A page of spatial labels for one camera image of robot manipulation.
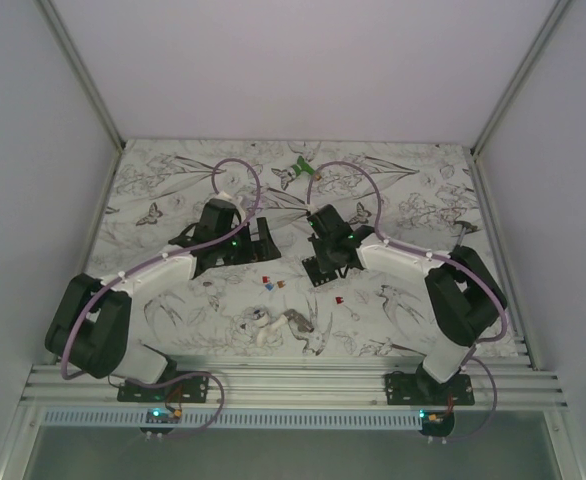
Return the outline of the black fuse box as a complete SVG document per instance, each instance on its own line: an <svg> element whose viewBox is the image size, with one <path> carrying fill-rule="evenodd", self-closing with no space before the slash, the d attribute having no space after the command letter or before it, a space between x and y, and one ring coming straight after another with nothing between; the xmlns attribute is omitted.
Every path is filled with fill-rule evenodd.
<svg viewBox="0 0 586 480"><path fill-rule="evenodd" d="M314 287L325 285L338 278L337 272L335 270L323 272L320 269L319 262L316 257L303 259L302 266Z"/></svg>

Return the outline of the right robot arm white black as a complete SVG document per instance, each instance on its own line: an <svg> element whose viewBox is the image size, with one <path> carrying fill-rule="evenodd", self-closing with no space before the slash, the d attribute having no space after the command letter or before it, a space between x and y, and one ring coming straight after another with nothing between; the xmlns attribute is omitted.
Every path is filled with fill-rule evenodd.
<svg viewBox="0 0 586 480"><path fill-rule="evenodd" d="M385 238L377 225L354 229L331 205L308 211L306 220L314 255L303 265L314 285L358 269L425 286L438 334L409 377L425 403L441 403L476 347L507 333L506 297L475 250L457 245L449 253L432 252Z"/></svg>

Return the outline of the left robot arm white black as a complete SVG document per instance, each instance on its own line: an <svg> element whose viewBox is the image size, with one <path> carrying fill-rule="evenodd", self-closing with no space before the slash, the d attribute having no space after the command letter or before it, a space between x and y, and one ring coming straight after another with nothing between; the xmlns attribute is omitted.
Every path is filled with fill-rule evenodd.
<svg viewBox="0 0 586 480"><path fill-rule="evenodd" d="M198 222L169 240L160 253L125 271L103 278L81 273L66 287L44 339L48 352L61 360L64 379L111 375L141 383L152 400L170 399L176 375L168 358L134 339L131 314L173 284L192 280L218 267L276 260L281 253L268 221L253 218L223 195L209 200Z"/></svg>

